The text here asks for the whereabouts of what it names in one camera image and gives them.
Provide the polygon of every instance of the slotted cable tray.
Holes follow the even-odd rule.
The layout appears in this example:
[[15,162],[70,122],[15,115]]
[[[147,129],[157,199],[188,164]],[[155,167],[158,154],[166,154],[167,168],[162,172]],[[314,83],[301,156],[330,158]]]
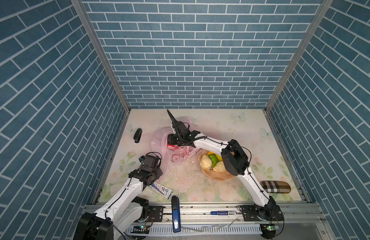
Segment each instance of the slotted cable tray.
[[[150,232],[148,236],[152,237],[171,237],[171,236],[190,236],[190,235],[226,235],[226,234],[233,234],[233,235],[247,235],[247,234],[262,234],[260,230],[260,225],[256,223],[248,223],[248,224],[239,224],[238,226],[230,226],[230,227],[208,227],[201,224],[181,224],[182,227],[186,227],[186,229],[181,229],[179,233],[173,233],[173,226],[168,224],[153,224],[150,228]],[[131,233],[132,231],[136,232],[139,231],[134,229],[133,226],[130,226],[125,232],[130,235],[135,236],[146,236],[143,233]]]

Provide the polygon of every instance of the tile wall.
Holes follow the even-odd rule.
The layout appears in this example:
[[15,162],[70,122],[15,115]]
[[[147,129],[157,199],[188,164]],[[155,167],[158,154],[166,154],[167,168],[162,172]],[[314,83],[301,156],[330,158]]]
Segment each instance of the tile wall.
[[334,0],[270,113],[335,237],[370,240],[370,0]]
[[264,108],[321,0],[84,0],[132,108]]
[[0,0],[0,239],[72,237],[124,114],[70,0]]

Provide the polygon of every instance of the floral tabletop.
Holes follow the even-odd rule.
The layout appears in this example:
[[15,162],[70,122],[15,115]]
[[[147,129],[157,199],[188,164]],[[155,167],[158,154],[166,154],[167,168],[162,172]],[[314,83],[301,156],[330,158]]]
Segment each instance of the floral tabletop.
[[[196,130],[207,136],[229,141],[237,140],[252,152],[251,167],[259,181],[281,180],[287,182],[292,191],[289,194],[272,194],[275,200],[301,200],[278,148],[265,116],[260,109],[173,109],[175,118],[187,116]],[[170,127],[170,118],[163,109],[133,109],[112,162],[109,175],[100,196],[100,202],[107,202],[124,185],[128,174],[137,169],[138,158],[151,151],[154,133],[163,127]],[[139,143],[133,136],[142,128]],[[173,190],[180,202],[237,202],[252,201],[248,191],[239,179],[217,182],[201,172],[197,155],[171,169],[160,184]],[[146,188],[140,197],[151,202],[170,202]]]

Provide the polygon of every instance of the green fruit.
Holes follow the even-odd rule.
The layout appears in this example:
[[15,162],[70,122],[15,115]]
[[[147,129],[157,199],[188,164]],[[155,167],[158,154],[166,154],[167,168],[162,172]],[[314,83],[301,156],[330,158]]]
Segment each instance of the green fruit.
[[211,154],[209,155],[209,157],[212,161],[211,167],[214,167],[218,162],[218,157],[215,154]]

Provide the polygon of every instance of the pink plastic bag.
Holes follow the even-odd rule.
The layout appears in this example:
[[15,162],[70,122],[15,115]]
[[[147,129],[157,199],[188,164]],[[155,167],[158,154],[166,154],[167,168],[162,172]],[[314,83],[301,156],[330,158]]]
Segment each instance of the pink plastic bag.
[[[178,121],[187,122],[190,127],[189,130],[194,130],[194,124],[188,117],[179,118]],[[195,155],[199,148],[190,146],[178,147],[168,146],[168,135],[173,133],[171,127],[166,127],[158,130],[152,139],[152,152],[159,152],[162,155],[161,170],[163,175],[159,178],[162,180],[163,177],[175,166],[181,164],[191,156]]]

